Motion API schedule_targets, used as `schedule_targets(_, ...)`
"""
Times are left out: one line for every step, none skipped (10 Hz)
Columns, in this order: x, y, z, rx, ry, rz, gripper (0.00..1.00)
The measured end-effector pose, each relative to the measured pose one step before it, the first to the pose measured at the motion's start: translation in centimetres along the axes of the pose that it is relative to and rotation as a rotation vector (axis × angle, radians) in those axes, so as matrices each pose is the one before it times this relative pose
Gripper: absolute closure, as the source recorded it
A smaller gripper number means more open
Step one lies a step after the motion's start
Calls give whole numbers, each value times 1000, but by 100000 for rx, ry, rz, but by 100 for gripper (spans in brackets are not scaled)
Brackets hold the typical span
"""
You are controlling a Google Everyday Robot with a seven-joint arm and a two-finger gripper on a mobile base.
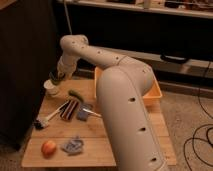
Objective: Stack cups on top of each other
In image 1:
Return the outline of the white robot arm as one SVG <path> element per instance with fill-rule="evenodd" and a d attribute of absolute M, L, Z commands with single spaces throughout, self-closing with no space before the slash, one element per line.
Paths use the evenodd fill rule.
<path fill-rule="evenodd" d="M 142 96 L 155 80 L 152 68 L 127 55 L 91 46 L 84 35 L 60 39 L 59 82 L 84 59 L 102 70 L 96 98 L 119 171 L 169 171 Z"/>

